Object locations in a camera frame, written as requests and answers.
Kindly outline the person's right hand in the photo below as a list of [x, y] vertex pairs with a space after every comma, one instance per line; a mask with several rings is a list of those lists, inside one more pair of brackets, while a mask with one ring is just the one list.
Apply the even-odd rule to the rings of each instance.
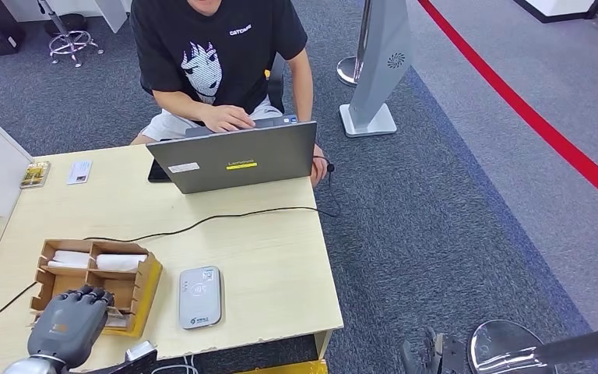
[[248, 113], [243, 108], [233, 105], [210, 106], [203, 104], [196, 118], [212, 132], [234, 132], [255, 127], [255, 123]]

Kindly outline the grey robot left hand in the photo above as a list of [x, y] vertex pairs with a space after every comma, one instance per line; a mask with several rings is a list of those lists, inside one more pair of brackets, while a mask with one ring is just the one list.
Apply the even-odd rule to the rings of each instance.
[[107, 322], [114, 296], [103, 288], [83, 285], [49, 301], [35, 323], [27, 350], [67, 369], [81, 366]]

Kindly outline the dark robot right hand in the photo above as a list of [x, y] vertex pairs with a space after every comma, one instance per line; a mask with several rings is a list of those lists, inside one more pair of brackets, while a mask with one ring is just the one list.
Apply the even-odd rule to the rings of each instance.
[[400, 357], [405, 373], [466, 372], [464, 344], [450, 334], [436, 333], [429, 326], [422, 329], [422, 339], [416, 347], [408, 340], [402, 342]]

